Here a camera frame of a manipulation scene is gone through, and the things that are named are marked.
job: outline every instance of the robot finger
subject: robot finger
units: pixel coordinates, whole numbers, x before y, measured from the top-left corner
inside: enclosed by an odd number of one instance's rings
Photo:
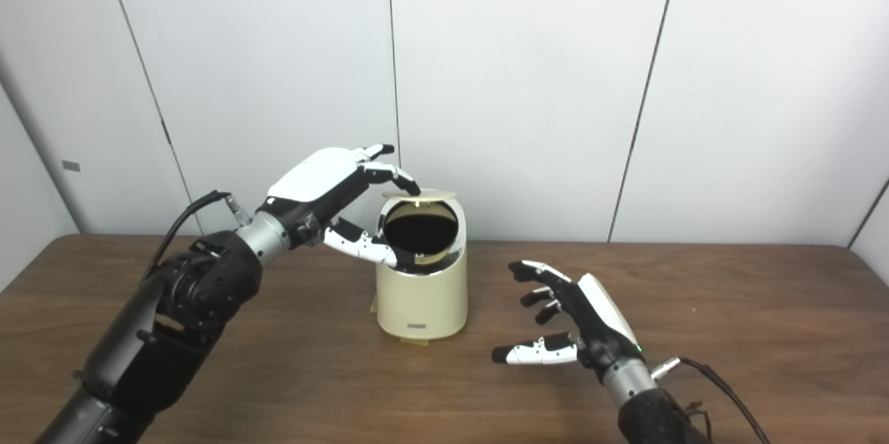
[[[555,288],[559,288],[559,286],[572,283],[572,280],[568,279],[568,276],[553,269],[546,263],[540,263],[539,261],[513,261],[513,263],[508,266],[509,270],[512,270],[512,277],[520,283],[537,281],[539,283],[545,283],[545,285],[549,286],[549,288],[554,291]]]
[[[364,149],[355,149],[352,152],[355,153],[356,163],[366,163],[367,161],[372,161],[383,154],[393,153],[394,146],[384,143],[378,143],[376,145],[372,145],[371,147],[364,147]]]
[[[552,297],[552,289],[549,289],[549,286],[543,286],[543,288],[537,288],[534,291],[527,293],[527,295],[521,297],[518,302],[523,307],[530,307],[531,305],[544,301],[544,299]]]
[[[558,299],[554,299],[552,302],[549,302],[546,307],[543,307],[543,310],[537,314],[537,317],[534,318],[534,322],[540,324],[546,324],[553,317],[556,316],[559,312],[562,311],[562,304],[559,304]]]
[[[577,345],[571,334],[550,334],[518,345],[495,347],[491,359],[501,364],[561,364],[577,361]]]
[[[344,218],[340,218],[337,223],[325,229],[324,244],[342,253],[392,268],[399,264],[413,263],[413,254],[390,247]]]
[[[410,196],[419,196],[422,194],[422,190],[420,190],[417,182],[413,180],[413,177],[403,169],[394,165],[387,165],[387,163],[361,163],[358,166],[365,175],[365,180],[368,183],[385,183],[387,181],[391,181],[393,184],[396,184],[398,188],[401,190],[405,190]]]

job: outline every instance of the black cable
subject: black cable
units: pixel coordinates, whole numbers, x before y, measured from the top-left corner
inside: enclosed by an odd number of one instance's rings
[[[759,424],[756,422],[756,419],[753,418],[752,413],[750,413],[749,409],[747,409],[747,406],[744,406],[744,403],[740,401],[740,398],[734,393],[733,390],[731,390],[729,384],[725,383],[725,380],[723,380],[720,375],[717,375],[717,372],[714,371],[713,368],[709,367],[709,365],[701,364],[698,361],[687,359],[684,356],[680,356],[679,362],[686,365],[691,365],[692,368],[701,371],[702,375],[708,377],[709,380],[713,381],[713,383],[717,385],[717,387],[720,387],[720,390],[723,390],[723,393],[725,393],[725,395],[727,395],[729,399],[734,402],[734,405],[736,405],[738,409],[740,409],[740,412],[744,415],[744,418],[746,418],[750,426],[753,427],[753,432],[756,432],[756,437],[759,437],[759,441],[762,441],[763,444],[771,444],[771,442],[769,442],[769,438],[766,437],[762,427],[759,426]]]
[[[166,236],[164,236],[164,240],[161,241],[161,245],[158,247],[158,251],[155,252],[155,255],[149,261],[149,266],[145,269],[145,274],[142,275],[142,281],[147,279],[149,275],[155,270],[155,267],[158,266],[158,262],[161,261],[161,257],[166,253],[166,249],[169,247],[169,243],[172,242],[172,238],[176,235],[176,232],[181,228],[182,224],[185,223],[185,220],[188,219],[191,215],[199,212],[204,209],[204,207],[209,206],[209,204],[213,204],[216,201],[220,201],[225,199],[226,197],[231,196],[231,192],[220,192],[218,190],[214,190],[209,194],[205,194],[203,197],[197,198],[194,203],[188,204],[188,207],[185,208],[184,212],[182,212],[175,222],[169,226],[169,231],[167,231]]]
[[[691,416],[703,415],[704,424],[707,425],[707,440],[713,441],[713,425],[711,424],[711,415],[709,415],[707,411],[701,409],[702,405],[703,403],[699,400],[696,400],[696,402],[692,402],[691,404],[689,404],[685,409],[686,416],[689,416],[689,418],[691,418]]]

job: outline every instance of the white wall panel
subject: white wall panel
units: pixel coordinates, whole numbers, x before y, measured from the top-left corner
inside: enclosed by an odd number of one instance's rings
[[[166,232],[188,197],[117,0],[0,0],[0,78],[85,231]]]
[[[607,239],[664,0],[392,0],[402,161],[471,238]]]
[[[253,209],[320,147],[397,142],[388,0],[123,1],[194,196]],[[344,216],[368,225],[382,201]],[[233,225],[219,206],[201,222]]]
[[[889,196],[886,194],[870,214],[851,250],[889,283]]]
[[[71,215],[0,88],[0,290],[49,242],[77,232]]]
[[[847,245],[889,175],[889,0],[671,0],[615,241]]]

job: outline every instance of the wooden table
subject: wooden table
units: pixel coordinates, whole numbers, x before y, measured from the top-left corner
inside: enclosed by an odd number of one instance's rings
[[[67,236],[0,293],[0,441],[31,443],[158,244]],[[186,244],[187,238],[176,242]],[[512,367],[492,346],[571,329],[518,305],[506,269],[546,261],[597,275],[650,363],[707,362],[774,443],[889,443],[889,289],[838,247],[471,242],[470,320],[409,345],[378,328],[374,268],[301,248],[269,269],[180,403],[142,442],[516,444],[620,442],[616,410],[577,364]],[[704,400],[715,441],[755,442],[718,389],[680,369],[664,387]]]

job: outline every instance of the black robotic arm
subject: black robotic arm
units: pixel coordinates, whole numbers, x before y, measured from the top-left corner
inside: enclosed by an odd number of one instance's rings
[[[77,373],[80,387],[35,444],[137,442],[180,399],[226,324],[258,293],[264,267],[288,250],[324,241],[337,214],[369,184],[393,181],[420,194],[400,168],[374,162],[393,151],[376,145],[315,152],[270,188],[254,216],[228,193],[193,203],[199,209],[225,199],[241,227],[202,236],[158,264],[175,229],[196,209],[177,220],[135,295]],[[337,249],[355,254],[345,245]]]

